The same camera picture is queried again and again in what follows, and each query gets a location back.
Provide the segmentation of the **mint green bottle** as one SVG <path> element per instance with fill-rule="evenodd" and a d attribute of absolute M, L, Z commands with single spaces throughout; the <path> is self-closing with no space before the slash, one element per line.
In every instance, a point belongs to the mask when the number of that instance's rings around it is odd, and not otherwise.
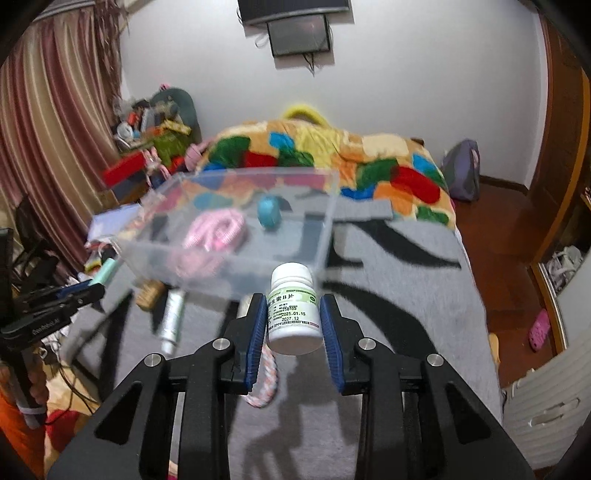
<path fill-rule="evenodd" d="M 118 269 L 118 261 L 108 258 L 90 281 L 91 285 L 100 284 L 107 287 Z"/>

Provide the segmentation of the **white pill bottle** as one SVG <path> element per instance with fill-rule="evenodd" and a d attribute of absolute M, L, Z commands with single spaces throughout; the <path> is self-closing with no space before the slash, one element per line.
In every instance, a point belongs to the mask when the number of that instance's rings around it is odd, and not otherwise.
<path fill-rule="evenodd" d="M 322 346 L 318 295 L 307 266 L 283 263 L 273 270 L 267 300 L 267 344 L 274 353 L 307 355 Z"/>

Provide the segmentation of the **blue tape roll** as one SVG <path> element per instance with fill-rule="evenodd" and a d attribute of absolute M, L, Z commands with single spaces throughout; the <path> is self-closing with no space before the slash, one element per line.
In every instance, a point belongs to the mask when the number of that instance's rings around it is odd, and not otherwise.
<path fill-rule="evenodd" d="M 266 230 L 276 230 L 280 226 L 280 200 L 276 196 L 266 195 L 257 201 L 257 219 Z"/>

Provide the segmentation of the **white blue booklet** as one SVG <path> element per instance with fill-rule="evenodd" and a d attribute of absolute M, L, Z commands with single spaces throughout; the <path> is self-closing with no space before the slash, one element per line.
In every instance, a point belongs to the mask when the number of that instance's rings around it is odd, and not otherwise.
<path fill-rule="evenodd" d="M 139 204 L 133 203 L 94 215 L 88 228 L 87 241 L 94 242 L 118 234 L 138 215 L 140 209 Z"/>

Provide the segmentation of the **silver white tube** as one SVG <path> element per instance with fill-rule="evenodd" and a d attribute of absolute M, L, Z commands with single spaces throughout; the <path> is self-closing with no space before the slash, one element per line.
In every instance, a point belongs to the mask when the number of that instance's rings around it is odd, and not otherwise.
<path fill-rule="evenodd" d="M 176 352 L 180 339 L 186 293 L 180 289 L 168 292 L 164 314 L 158 330 L 161 352 L 171 358 Z"/>

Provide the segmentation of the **white suitcase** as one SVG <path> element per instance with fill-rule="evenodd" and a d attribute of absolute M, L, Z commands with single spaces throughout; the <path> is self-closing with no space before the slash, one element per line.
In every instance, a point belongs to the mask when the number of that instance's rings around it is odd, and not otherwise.
<path fill-rule="evenodd" d="M 590 413 L 590 331 L 507 389 L 503 426 L 532 469 L 556 465 Z"/>

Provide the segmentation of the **grey black blanket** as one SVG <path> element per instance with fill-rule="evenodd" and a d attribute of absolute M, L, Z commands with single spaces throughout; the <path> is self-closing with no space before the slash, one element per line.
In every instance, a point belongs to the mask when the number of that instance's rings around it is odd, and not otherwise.
<path fill-rule="evenodd" d="M 499 380 L 486 309 L 459 235 L 428 221 L 390 220 L 386 205 L 339 200 L 322 289 L 363 333 L 416 358 L 439 353 L 495 417 Z M 120 322 L 85 309 L 63 359 L 89 389 L 109 393 L 160 348 L 152 317 L 131 306 Z M 257 409 L 229 405 L 229 467 L 235 479 L 349 479 L 356 463 L 361 401 L 339 395 L 322 350 L 281 356 L 279 391 Z"/>

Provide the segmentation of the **pink rabbit toy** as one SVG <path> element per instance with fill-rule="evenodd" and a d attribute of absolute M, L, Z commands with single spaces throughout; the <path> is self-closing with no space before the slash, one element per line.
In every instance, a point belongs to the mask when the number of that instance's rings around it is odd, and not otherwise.
<path fill-rule="evenodd" d="M 156 189 L 170 178 L 170 173 L 162 163 L 155 147 L 142 151 L 144 171 L 149 188 Z"/>

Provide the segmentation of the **pink slipper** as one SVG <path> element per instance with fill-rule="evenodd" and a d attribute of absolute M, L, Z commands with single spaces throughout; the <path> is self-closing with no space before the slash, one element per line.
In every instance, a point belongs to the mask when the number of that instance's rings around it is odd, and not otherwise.
<path fill-rule="evenodd" d="M 548 339 L 550 330 L 551 323 L 549 314 L 546 309 L 542 309 L 538 313 L 528 333 L 529 345 L 534 352 L 539 352 L 542 349 Z"/>

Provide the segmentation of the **grey green cushion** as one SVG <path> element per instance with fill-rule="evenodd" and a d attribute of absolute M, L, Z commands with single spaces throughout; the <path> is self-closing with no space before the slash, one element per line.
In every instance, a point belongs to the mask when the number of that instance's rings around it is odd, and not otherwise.
<path fill-rule="evenodd" d="M 149 100 L 151 106 L 170 102 L 176 105 L 177 116 L 183 121 L 183 124 L 191 128 L 190 138 L 195 143 L 200 141 L 201 131 L 197 120 L 197 111 L 192 97 L 186 91 L 176 87 L 169 87 L 154 94 Z"/>

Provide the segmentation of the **striped curtain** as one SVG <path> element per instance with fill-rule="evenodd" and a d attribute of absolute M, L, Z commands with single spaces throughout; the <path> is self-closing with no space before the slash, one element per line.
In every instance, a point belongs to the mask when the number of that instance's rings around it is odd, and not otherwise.
<path fill-rule="evenodd" d="M 119 6 L 96 1 L 33 22 L 1 67 L 1 224 L 29 199 L 64 268 L 79 271 L 102 173 L 117 163 Z"/>

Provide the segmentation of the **white shoes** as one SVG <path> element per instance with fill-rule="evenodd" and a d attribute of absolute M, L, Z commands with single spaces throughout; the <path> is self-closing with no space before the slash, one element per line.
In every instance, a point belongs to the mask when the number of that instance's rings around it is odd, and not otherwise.
<path fill-rule="evenodd" d="M 555 252 L 546 262 L 546 272 L 556 293 L 560 293 L 572 280 L 583 263 L 582 252 L 574 245 Z"/>

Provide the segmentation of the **colourful patchwork quilt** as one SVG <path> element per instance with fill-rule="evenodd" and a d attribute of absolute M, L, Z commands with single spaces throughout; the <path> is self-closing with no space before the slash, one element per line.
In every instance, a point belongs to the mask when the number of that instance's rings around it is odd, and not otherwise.
<path fill-rule="evenodd" d="M 388 200 L 398 218 L 456 228 L 440 168 L 417 140 L 396 134 L 363 136 L 296 119 L 250 122 L 207 141 L 189 168 L 263 167 L 334 170 L 346 197 Z"/>

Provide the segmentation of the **brown wooden door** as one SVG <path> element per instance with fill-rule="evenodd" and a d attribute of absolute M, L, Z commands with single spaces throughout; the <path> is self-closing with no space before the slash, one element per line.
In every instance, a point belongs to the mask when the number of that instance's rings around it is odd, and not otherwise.
<path fill-rule="evenodd" d="M 547 57 L 548 95 L 541 151 L 529 195 L 536 209 L 554 215 L 574 186 L 583 162 L 586 78 L 566 38 L 542 21 Z"/>

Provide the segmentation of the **yellow pillow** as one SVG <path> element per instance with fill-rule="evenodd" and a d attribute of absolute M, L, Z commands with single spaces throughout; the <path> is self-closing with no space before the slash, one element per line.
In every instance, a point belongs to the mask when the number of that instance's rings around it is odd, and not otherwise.
<path fill-rule="evenodd" d="M 329 127 L 328 120 L 318 110 L 304 103 L 288 106 L 281 118 L 287 120 L 304 120 L 314 125 Z"/>

